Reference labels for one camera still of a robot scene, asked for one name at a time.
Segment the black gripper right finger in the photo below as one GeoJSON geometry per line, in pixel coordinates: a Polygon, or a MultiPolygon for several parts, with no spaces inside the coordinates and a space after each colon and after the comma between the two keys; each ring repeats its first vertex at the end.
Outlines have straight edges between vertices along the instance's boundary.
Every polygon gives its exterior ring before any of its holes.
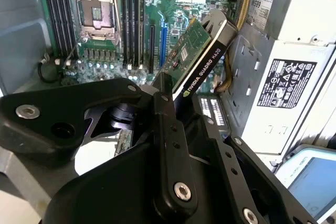
{"type": "Polygon", "coordinates": [[[192,154],[219,173],[225,191],[219,202],[228,204],[232,223],[315,223],[240,137],[223,138],[215,120],[203,114],[197,96],[192,104],[198,116],[192,154]]]}

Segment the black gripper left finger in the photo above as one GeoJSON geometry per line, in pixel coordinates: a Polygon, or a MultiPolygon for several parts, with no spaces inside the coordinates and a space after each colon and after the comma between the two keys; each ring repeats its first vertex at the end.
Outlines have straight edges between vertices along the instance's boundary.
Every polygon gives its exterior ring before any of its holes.
{"type": "Polygon", "coordinates": [[[191,217],[198,200],[168,77],[151,94],[117,78],[1,98],[1,147],[49,170],[69,165],[89,137],[118,129],[133,131],[130,149],[152,147],[158,179],[153,200],[159,216],[191,217]]]}

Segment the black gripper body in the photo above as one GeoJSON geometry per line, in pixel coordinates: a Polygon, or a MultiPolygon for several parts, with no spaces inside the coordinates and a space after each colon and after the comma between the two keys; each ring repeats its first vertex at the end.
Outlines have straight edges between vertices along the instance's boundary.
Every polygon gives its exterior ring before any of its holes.
{"type": "MultiPolygon", "coordinates": [[[[149,144],[134,147],[65,184],[52,198],[44,223],[182,223],[154,207],[158,188],[149,144]]],[[[184,223],[234,223],[217,169],[190,157],[198,207],[184,223]]]]}

